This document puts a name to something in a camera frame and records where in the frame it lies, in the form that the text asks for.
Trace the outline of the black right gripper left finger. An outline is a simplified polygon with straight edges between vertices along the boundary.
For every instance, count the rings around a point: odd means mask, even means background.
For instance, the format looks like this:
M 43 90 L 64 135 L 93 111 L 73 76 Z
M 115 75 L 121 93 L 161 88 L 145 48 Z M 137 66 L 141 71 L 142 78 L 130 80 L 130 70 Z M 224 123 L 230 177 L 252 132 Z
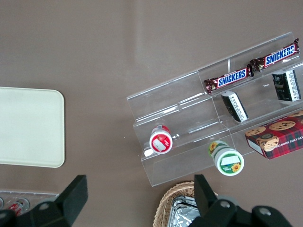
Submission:
M 12 210 L 0 212 L 2 227 L 71 227 L 88 200 L 87 176 L 78 175 L 55 201 L 36 205 L 16 216 Z

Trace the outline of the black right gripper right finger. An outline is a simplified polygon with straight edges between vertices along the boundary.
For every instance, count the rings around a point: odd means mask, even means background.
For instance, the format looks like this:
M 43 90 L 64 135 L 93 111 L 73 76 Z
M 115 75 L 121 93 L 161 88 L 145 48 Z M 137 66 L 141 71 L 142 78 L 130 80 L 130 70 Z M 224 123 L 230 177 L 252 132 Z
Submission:
M 247 212 L 227 199 L 218 199 L 204 175 L 195 175 L 195 201 L 200 216 L 192 227 L 290 227 L 291 223 L 277 209 L 255 206 Z

